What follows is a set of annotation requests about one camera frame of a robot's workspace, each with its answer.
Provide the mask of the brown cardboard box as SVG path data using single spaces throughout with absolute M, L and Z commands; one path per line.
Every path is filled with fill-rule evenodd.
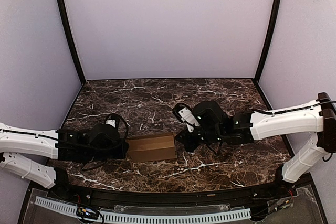
M 135 163 L 176 159 L 175 134 L 173 132 L 144 135 L 127 139 L 127 154 Z

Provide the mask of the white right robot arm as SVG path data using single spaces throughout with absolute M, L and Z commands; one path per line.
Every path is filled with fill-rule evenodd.
M 307 143 L 277 169 L 276 181 L 295 183 L 320 159 L 335 153 L 335 101 L 325 92 L 308 103 L 281 110 L 257 110 L 228 116 L 216 101 L 190 108 L 178 103 L 174 116 L 186 125 L 176 140 L 187 152 L 213 143 L 240 145 L 277 135 L 309 132 Z

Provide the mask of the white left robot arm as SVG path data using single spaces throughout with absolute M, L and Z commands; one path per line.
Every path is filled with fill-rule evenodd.
M 89 130 L 34 131 L 1 124 L 1 169 L 51 189 L 69 184 L 65 170 L 34 162 L 28 154 L 87 164 L 124 159 L 129 144 L 118 125 L 97 124 Z

